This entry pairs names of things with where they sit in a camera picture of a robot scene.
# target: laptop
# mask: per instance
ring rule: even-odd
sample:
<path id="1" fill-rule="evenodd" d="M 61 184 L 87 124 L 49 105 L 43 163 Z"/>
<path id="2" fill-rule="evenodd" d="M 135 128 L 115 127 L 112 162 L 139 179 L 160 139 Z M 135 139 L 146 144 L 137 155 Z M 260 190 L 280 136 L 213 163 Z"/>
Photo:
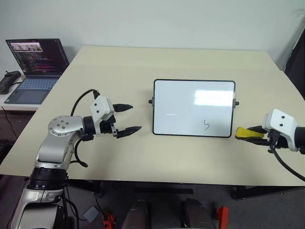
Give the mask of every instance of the laptop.
<path id="1" fill-rule="evenodd" d="M 69 65 L 59 39 L 6 40 L 26 79 L 5 104 L 41 104 Z"/>

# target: laptop keyboard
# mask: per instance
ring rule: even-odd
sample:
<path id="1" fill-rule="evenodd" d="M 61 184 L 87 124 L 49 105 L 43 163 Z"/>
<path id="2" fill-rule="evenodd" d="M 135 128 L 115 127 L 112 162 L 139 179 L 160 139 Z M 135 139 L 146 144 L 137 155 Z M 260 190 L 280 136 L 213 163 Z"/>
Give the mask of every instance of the laptop keyboard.
<path id="1" fill-rule="evenodd" d="M 18 89 L 24 90 L 51 90 L 58 79 L 25 79 Z"/>

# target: whiteboard frame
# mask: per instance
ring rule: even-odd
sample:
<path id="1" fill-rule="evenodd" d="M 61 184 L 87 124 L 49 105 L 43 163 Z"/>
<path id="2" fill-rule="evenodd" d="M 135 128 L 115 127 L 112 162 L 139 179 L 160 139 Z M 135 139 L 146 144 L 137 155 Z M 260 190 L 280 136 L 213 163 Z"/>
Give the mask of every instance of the whiteboard frame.
<path id="1" fill-rule="evenodd" d="M 233 91 L 233 97 L 232 97 L 232 116 L 231 116 L 231 128 L 230 128 L 230 134 L 229 136 L 209 136 L 209 135 L 175 135 L 175 134 L 157 134 L 154 132 L 154 108 L 155 108 L 155 85 L 156 81 L 198 81 L 198 82 L 231 82 L 234 84 L 234 91 Z M 192 137 L 221 137 L 221 138 L 230 138 L 232 135 L 232 125 L 233 125 L 233 114 L 234 114 L 234 108 L 235 108 L 235 89 L 236 89 L 236 83 L 233 80 L 181 80 L 181 79 L 155 79 L 153 82 L 153 99 L 152 99 L 152 132 L 154 135 L 170 135 L 170 136 L 192 136 Z"/>

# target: whiteboard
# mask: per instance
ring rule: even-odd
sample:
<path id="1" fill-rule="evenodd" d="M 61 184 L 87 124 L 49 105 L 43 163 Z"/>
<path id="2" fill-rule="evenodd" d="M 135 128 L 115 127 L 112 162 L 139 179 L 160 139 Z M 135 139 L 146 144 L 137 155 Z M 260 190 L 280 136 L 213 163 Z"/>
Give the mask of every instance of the whiteboard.
<path id="1" fill-rule="evenodd" d="M 230 137 L 234 81 L 154 81 L 153 133 Z"/>

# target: laptop screen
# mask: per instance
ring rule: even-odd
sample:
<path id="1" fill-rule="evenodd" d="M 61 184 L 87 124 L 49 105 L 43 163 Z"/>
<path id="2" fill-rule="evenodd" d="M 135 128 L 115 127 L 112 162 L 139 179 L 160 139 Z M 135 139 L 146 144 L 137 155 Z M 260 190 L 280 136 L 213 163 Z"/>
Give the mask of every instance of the laptop screen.
<path id="1" fill-rule="evenodd" d="M 61 76 L 69 62 L 59 39 L 6 40 L 26 76 Z"/>

